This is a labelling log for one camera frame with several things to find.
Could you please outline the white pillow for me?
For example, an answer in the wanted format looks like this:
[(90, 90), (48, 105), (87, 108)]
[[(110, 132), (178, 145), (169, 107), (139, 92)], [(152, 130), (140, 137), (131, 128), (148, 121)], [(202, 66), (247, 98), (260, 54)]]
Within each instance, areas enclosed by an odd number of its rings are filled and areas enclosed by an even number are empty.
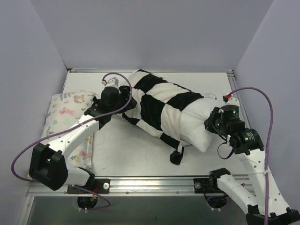
[(212, 135), (205, 129), (204, 122), (217, 105), (217, 97), (212, 93), (206, 93), (203, 98), (193, 101), (182, 110), (179, 132), (184, 146), (192, 145), (200, 152), (208, 149)]

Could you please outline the black white checkered pillowcase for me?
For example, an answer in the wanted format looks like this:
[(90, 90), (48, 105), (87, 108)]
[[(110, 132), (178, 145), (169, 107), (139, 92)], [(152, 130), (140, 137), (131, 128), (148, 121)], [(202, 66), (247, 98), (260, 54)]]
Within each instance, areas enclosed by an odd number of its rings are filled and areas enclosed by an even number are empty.
[(179, 165), (184, 154), (180, 139), (181, 113), (203, 95), (142, 69), (132, 72), (128, 80), (137, 105), (122, 117), (172, 147), (170, 162)]

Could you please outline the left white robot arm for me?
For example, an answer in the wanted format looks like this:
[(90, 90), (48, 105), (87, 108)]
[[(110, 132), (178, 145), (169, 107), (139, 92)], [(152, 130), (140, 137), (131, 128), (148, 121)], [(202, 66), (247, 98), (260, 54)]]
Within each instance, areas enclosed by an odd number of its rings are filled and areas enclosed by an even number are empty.
[(63, 185), (78, 186), (89, 193), (95, 187), (95, 175), (82, 166), (67, 166), (66, 160), (88, 136), (111, 121), (113, 115), (133, 109), (137, 102), (132, 98), (132, 87), (105, 87), (100, 98), (93, 103), (79, 120), (57, 139), (47, 144), (37, 143), (32, 151), (29, 175), (51, 190)]

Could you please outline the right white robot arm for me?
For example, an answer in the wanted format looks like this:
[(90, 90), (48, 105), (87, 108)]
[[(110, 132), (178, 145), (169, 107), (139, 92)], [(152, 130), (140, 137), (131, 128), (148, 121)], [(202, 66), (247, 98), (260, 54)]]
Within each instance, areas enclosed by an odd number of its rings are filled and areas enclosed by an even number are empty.
[(249, 225), (290, 225), (300, 213), (281, 195), (266, 160), (264, 145), (256, 130), (246, 128), (239, 118), (239, 107), (215, 107), (204, 122), (205, 129), (223, 138), (242, 163), (254, 194), (239, 184), (231, 173), (220, 168), (210, 172), (209, 189), (226, 193), (245, 213)]

